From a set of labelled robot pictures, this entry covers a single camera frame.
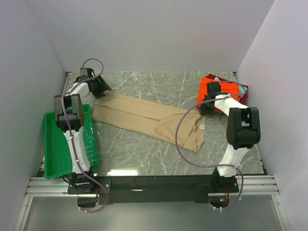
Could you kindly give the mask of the beige t shirt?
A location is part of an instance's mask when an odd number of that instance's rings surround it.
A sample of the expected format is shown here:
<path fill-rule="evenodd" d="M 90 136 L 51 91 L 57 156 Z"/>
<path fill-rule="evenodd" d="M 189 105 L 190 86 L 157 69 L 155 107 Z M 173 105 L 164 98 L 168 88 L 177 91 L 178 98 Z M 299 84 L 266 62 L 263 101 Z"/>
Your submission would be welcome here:
<path fill-rule="evenodd" d="M 177 144 L 194 153 L 205 141 L 206 117 L 198 111 L 188 112 L 110 91 L 96 100 L 92 119 Z"/>

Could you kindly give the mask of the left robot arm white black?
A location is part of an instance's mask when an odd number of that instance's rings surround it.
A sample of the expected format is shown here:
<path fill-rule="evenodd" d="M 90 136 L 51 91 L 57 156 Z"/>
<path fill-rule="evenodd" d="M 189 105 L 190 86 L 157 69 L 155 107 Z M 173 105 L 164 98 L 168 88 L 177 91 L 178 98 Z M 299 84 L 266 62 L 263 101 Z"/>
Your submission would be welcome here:
<path fill-rule="evenodd" d="M 98 99 L 110 89 L 101 73 L 96 75 L 93 69 L 81 67 L 73 86 L 53 98 L 55 124 L 64 134 L 72 160 L 72 174 L 68 183 L 79 187 L 84 193 L 91 193 L 95 189 L 106 191 L 106 188 L 94 178 L 86 154 L 83 138 L 86 118 L 81 98 L 92 93 Z"/>

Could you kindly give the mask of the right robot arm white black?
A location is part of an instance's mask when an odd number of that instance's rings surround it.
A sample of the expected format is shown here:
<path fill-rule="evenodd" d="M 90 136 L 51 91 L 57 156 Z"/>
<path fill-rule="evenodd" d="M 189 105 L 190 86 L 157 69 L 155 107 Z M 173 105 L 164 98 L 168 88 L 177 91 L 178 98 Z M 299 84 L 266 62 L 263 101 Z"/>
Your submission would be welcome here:
<path fill-rule="evenodd" d="M 218 167 L 214 169 L 211 180 L 213 190 L 222 192 L 235 182 L 235 168 L 239 166 L 244 155 L 260 142 L 260 120 L 256 107 L 241 104 L 231 94 L 223 92 L 217 81 L 207 83 L 204 103 L 200 105 L 199 113 L 211 115 L 215 109 L 228 116 L 228 146 Z"/>

